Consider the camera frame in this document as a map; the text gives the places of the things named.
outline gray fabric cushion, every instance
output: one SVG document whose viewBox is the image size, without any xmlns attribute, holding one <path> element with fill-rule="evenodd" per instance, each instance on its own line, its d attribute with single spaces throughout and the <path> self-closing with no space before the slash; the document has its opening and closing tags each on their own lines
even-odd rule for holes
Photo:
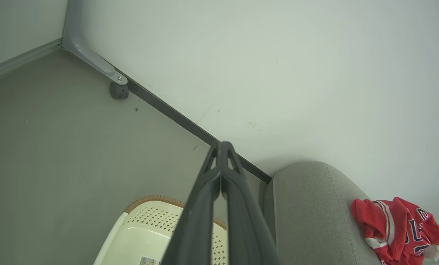
<svg viewBox="0 0 439 265">
<path fill-rule="evenodd" d="M 355 198 L 368 196 L 325 163 L 297 163 L 277 173 L 264 210 L 283 265 L 381 265 L 352 216 Z"/>
</svg>

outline brown woven trim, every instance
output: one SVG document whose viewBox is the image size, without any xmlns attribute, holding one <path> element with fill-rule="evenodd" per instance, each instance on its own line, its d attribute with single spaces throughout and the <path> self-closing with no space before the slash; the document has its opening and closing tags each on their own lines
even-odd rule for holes
<svg viewBox="0 0 439 265">
<path fill-rule="evenodd" d="M 170 203 L 172 205 L 175 205 L 175 206 L 178 206 L 181 208 L 185 208 L 185 203 L 182 201 L 179 201 L 177 199 L 169 198 L 169 197 L 163 196 L 163 195 L 149 195 L 149 196 L 142 197 L 139 200 L 131 203 L 130 206 L 128 206 L 128 208 L 126 208 L 125 213 L 129 214 L 129 213 L 131 213 L 132 210 L 134 210 L 134 208 L 138 207 L 141 203 L 145 203 L 145 202 L 153 201 L 153 200 L 162 201 L 162 202 Z M 222 228 L 224 228 L 224 230 L 227 230 L 226 224 L 223 221 L 221 221 L 220 219 L 214 218 L 213 222 L 216 225 L 219 225 Z"/>
</svg>

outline perforated basket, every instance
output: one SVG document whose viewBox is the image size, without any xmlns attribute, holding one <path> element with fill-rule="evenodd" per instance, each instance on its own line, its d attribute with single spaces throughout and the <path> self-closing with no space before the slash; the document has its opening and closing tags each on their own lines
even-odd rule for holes
<svg viewBox="0 0 439 265">
<path fill-rule="evenodd" d="M 158 265 L 183 211 L 181 201 L 151 195 L 132 203 L 118 218 L 94 265 Z M 215 218 L 212 265 L 227 265 L 225 224 Z"/>
</svg>

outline sticker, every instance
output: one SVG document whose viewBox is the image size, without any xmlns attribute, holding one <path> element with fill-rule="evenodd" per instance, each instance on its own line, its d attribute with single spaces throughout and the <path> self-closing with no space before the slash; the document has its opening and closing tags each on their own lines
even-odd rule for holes
<svg viewBox="0 0 439 265">
<path fill-rule="evenodd" d="M 160 265 L 160 260 L 142 256 L 141 260 L 139 261 L 139 265 Z"/>
</svg>

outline red shirt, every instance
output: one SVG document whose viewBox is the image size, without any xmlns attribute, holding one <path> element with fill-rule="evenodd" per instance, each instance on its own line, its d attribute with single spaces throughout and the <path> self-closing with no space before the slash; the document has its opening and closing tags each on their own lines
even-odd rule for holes
<svg viewBox="0 0 439 265">
<path fill-rule="evenodd" d="M 424 256 L 437 260 L 439 226 L 433 215 L 395 197 L 393 201 L 355 199 L 355 220 L 367 244 L 388 265 L 422 265 Z"/>
</svg>

